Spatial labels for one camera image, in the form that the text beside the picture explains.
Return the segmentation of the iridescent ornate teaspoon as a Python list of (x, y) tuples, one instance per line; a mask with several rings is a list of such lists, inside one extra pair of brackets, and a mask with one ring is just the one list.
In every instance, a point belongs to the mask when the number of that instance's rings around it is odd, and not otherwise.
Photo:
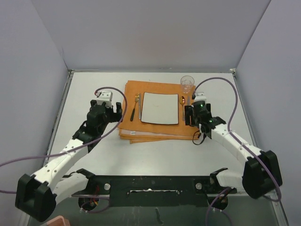
[(185, 103), (186, 103), (186, 99), (184, 96), (180, 97), (180, 104), (182, 106), (182, 120), (185, 121)]

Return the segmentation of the orange cloth napkin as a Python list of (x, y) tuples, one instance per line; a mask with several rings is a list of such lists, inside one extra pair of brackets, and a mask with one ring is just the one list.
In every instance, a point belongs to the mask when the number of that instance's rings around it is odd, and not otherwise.
[[(178, 94), (179, 123), (177, 125), (143, 123), (138, 118), (138, 103), (135, 108), (134, 120), (130, 121), (132, 109), (135, 105), (135, 95), (141, 93), (143, 105), (144, 92), (155, 94)], [(197, 135), (195, 135), (197, 129), (186, 126), (185, 122), (182, 120), (182, 106), (180, 104), (180, 97), (184, 96), (187, 99), (187, 96), (190, 96), (190, 94), (184, 95), (179, 84), (128, 81), (125, 85), (125, 96), (127, 98), (127, 101), (123, 103), (123, 107), (127, 108), (127, 112), (123, 122), (118, 126), (119, 136), (121, 139), (129, 140), (131, 144), (172, 139), (197, 139)]]

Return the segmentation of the clear drinking glass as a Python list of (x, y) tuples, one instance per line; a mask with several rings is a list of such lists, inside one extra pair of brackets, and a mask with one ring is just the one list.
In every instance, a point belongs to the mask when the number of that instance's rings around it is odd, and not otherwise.
[(194, 81), (193, 77), (191, 77), (189, 75), (183, 76), (180, 80), (182, 92), (189, 93), (192, 90), (194, 83), (195, 83), (195, 81)]

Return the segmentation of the white square plate black rim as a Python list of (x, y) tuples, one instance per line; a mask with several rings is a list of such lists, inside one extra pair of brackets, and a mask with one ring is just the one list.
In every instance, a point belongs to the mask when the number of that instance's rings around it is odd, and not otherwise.
[(141, 122), (159, 125), (179, 123), (178, 94), (144, 92)]

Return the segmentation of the gold spoon dark handle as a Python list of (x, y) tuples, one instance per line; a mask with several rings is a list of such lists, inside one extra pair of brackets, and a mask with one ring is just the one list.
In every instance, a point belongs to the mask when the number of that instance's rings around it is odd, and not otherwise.
[(137, 105), (137, 103), (138, 103), (138, 101), (139, 101), (139, 98), (140, 98), (140, 94), (136, 94), (136, 95), (135, 95), (135, 105), (134, 105), (134, 107), (133, 107), (133, 109), (132, 109), (130, 121), (133, 121), (133, 120), (134, 120), (134, 116), (135, 116), (135, 108), (136, 108), (136, 105)]

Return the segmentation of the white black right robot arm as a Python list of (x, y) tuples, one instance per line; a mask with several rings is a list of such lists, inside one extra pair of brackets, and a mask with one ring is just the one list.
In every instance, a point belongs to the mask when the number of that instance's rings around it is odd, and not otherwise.
[(209, 187), (218, 193), (225, 187), (244, 189), (253, 199), (258, 199), (283, 184), (280, 167), (273, 151), (263, 151), (231, 131), (220, 117), (213, 117), (210, 104), (197, 101), (184, 108), (185, 124), (197, 127), (200, 132), (227, 149), (244, 170), (242, 174), (228, 169), (212, 173)]

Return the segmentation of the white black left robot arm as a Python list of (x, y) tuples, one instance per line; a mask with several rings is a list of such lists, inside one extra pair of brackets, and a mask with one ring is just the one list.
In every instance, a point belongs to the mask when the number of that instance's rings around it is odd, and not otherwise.
[(92, 100), (90, 104), (87, 119), (65, 148), (47, 165), (18, 180), (15, 207), (39, 222), (45, 221), (55, 210), (58, 195), (54, 189), (65, 173), (106, 136), (104, 131), (109, 123), (122, 120), (120, 102), (115, 108), (105, 101)]

